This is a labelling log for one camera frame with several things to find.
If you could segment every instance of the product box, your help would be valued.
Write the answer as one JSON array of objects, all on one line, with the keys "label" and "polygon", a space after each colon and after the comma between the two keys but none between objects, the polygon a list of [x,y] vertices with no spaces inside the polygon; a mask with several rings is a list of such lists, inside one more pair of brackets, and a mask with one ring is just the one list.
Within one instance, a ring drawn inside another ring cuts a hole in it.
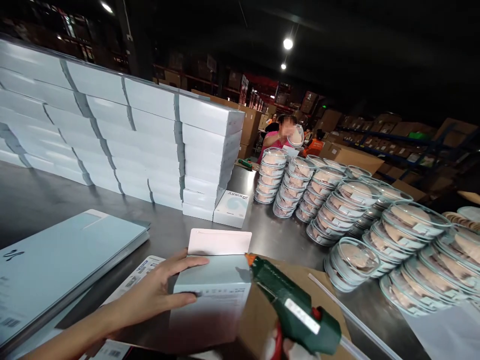
[{"label": "product box", "polygon": [[213,213],[213,222],[242,228],[249,208],[248,195],[225,191]]},{"label": "product box", "polygon": [[325,145],[320,152],[320,157],[335,160],[336,162],[345,165],[355,165],[372,174],[375,173],[384,163],[382,159],[364,151],[341,144],[333,144],[329,141],[325,142]]}]

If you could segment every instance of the stainless steel table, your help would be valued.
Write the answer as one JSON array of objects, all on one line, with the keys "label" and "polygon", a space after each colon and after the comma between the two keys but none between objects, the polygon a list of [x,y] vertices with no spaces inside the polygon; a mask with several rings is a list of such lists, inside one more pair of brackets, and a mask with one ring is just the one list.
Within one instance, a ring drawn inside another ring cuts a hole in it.
[{"label": "stainless steel table", "polygon": [[[252,232],[250,251],[292,264],[323,270],[327,248],[312,242],[306,225],[295,216],[279,219],[271,205],[253,202],[256,172],[234,166],[228,189],[250,195],[252,203],[242,230]],[[0,161],[0,248],[88,209],[125,220],[151,222],[150,240],[102,278],[60,323],[68,327],[93,312],[148,255],[168,258],[188,245],[192,228],[232,230],[229,226],[183,216],[179,210],[122,196],[95,186],[24,169]],[[402,315],[387,303],[376,281],[338,298],[403,359],[428,359]],[[120,335],[125,342],[156,348],[165,340],[165,316],[133,326]],[[371,359],[387,359],[347,320],[352,341]]]}]

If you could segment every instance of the worker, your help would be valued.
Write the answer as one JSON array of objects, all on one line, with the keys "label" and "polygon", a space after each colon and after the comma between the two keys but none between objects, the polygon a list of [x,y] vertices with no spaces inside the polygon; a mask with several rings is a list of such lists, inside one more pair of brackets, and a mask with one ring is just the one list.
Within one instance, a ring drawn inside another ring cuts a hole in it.
[{"label": "worker", "polygon": [[282,114],[276,119],[276,122],[278,123],[278,130],[270,131],[265,135],[260,156],[258,158],[259,164],[262,161],[262,157],[264,156],[265,149],[267,148],[281,149],[284,147],[284,145],[292,147],[290,143],[287,141],[287,137],[294,133],[295,124],[297,123],[297,118],[293,115]]},{"label": "worker", "polygon": [[[158,264],[139,283],[114,300],[62,331],[22,357],[35,360],[79,359],[96,342],[122,328],[141,323],[154,316],[197,301],[193,293],[168,294],[170,277],[185,269],[209,263],[206,257],[187,256],[187,249]],[[272,339],[265,344],[265,353],[272,352]],[[291,360],[318,359],[289,339],[283,349]]]},{"label": "worker", "polygon": [[306,149],[303,150],[303,156],[306,157],[307,155],[315,155],[318,156],[320,152],[322,151],[324,147],[324,142],[322,141],[325,133],[321,130],[318,129],[316,131],[315,138],[310,140],[310,142],[307,144]]}]

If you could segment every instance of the label sticker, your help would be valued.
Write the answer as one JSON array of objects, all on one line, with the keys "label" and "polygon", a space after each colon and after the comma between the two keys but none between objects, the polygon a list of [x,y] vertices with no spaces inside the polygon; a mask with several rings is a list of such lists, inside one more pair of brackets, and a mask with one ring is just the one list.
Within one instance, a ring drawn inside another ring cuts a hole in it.
[{"label": "label sticker", "polygon": [[295,317],[300,320],[312,333],[317,335],[320,331],[320,325],[312,319],[300,306],[298,306],[292,299],[288,298],[285,301],[285,307],[291,311]]}]

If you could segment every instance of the human hand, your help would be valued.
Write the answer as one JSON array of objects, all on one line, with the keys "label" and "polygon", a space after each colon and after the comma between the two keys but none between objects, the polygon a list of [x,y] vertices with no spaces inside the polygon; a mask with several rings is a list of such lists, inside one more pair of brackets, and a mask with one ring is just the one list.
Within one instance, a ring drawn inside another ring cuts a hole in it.
[{"label": "human hand", "polygon": [[171,276],[209,263],[205,257],[186,256],[187,249],[184,249],[161,262],[119,299],[102,306],[102,309],[108,308],[109,316],[113,318],[112,328],[118,330],[138,324],[165,311],[196,302],[197,297],[192,293],[168,294]]}]

